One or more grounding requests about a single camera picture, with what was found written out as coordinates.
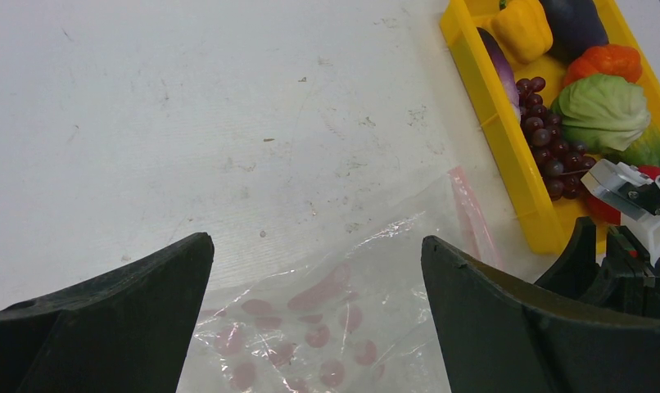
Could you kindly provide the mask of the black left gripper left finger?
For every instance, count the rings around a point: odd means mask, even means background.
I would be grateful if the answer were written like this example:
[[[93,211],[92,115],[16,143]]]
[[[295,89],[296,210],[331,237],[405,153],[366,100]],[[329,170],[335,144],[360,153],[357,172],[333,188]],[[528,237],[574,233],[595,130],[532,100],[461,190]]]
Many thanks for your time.
[[[215,247],[194,233],[0,310],[0,392],[174,392]]]

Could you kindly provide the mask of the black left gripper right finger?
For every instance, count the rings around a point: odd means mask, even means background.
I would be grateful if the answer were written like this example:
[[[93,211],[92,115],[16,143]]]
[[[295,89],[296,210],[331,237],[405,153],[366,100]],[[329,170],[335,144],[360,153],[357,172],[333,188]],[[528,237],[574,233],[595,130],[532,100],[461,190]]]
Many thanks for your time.
[[[453,392],[660,392],[660,319],[571,300],[423,239]]]

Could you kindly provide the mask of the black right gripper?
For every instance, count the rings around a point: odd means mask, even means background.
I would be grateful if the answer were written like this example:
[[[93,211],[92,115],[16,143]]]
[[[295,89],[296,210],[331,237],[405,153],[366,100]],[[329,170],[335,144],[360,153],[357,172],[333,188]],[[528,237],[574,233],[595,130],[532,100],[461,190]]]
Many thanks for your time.
[[[571,238],[535,285],[560,296],[624,314],[660,319],[660,269],[628,228],[610,228],[606,255],[596,262],[596,226],[576,219]]]

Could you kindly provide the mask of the yellow plastic tray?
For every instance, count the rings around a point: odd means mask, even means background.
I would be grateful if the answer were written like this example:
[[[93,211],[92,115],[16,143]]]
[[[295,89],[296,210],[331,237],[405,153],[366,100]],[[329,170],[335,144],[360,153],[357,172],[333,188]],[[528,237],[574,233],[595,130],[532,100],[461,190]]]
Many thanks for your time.
[[[648,98],[652,125],[660,131],[660,82],[645,58],[615,1],[594,1],[611,43],[639,50],[644,73],[639,85]],[[576,218],[590,215],[582,200],[551,201],[519,123],[514,121],[502,83],[477,27],[498,11],[494,1],[450,1],[440,20],[441,32],[454,58],[483,133],[503,179],[527,244],[536,254],[559,255],[569,241]],[[517,78],[541,76],[542,97],[551,102],[561,91],[566,66],[544,55],[515,71]]]

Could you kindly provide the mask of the clear zip top bag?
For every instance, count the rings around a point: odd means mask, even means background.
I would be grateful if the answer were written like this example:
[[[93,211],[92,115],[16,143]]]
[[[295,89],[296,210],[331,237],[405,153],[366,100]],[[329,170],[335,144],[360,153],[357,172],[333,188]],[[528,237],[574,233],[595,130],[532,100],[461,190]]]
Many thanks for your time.
[[[209,290],[180,392],[447,392],[421,246],[436,235],[500,265],[461,167],[355,241]]]

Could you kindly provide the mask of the green cabbage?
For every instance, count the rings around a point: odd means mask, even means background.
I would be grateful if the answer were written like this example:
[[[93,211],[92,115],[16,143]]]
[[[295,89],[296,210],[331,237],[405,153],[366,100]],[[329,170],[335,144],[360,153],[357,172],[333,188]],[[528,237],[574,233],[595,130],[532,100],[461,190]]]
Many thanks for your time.
[[[563,135],[595,155],[625,151],[652,120],[643,88],[614,75],[578,79],[549,109],[561,117]]]

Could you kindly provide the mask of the red tomato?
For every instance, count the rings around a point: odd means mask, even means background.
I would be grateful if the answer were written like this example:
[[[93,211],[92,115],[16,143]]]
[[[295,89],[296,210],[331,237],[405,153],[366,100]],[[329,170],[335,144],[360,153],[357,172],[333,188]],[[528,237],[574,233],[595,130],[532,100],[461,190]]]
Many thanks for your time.
[[[622,217],[637,221],[660,215],[660,168],[631,166],[601,160],[581,177],[588,192],[585,203],[594,214],[610,224]]]

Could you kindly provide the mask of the red grape bunch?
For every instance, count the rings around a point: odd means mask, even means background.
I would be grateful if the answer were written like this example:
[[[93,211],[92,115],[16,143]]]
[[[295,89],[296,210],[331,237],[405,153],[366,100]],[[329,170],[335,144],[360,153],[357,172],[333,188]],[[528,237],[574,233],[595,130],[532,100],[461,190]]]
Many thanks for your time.
[[[564,136],[561,116],[548,109],[540,95],[545,86],[541,77],[516,82],[520,126],[550,199],[574,200],[585,193],[581,178],[596,159],[583,142]]]

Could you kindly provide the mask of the green orange mango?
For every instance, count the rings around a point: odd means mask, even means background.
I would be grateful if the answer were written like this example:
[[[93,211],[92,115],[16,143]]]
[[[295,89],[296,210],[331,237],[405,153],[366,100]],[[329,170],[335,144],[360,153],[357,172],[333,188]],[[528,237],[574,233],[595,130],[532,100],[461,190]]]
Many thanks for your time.
[[[660,168],[660,130],[651,124],[642,135],[624,151],[611,151],[605,158],[613,163],[655,166]]]

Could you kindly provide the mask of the slim purple white eggplant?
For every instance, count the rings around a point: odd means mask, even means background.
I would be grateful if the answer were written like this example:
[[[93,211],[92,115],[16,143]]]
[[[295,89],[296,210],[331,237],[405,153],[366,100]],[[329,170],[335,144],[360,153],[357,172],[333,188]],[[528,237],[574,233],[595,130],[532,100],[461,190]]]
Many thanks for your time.
[[[520,109],[520,98],[513,69],[493,35],[482,27],[477,27],[477,32],[479,33],[481,40],[486,48],[489,58],[495,68],[496,74],[502,83],[506,97],[513,109],[514,116],[517,121],[520,121],[522,116]]]

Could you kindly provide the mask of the dark purple eggplant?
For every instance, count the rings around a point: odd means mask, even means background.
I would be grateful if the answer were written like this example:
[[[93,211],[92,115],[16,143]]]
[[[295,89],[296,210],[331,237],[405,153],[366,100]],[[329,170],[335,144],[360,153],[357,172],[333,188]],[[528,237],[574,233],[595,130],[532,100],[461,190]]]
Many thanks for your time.
[[[609,44],[592,0],[540,0],[553,35],[551,56],[570,63],[590,47]]]

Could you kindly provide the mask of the yellow bell pepper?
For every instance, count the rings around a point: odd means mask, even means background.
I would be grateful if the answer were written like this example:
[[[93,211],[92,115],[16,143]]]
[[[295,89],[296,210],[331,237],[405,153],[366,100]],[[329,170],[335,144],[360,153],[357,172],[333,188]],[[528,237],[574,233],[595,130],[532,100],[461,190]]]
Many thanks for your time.
[[[536,61],[553,45],[544,8],[537,0],[499,1],[499,11],[485,23],[485,28],[509,60],[519,65]]]

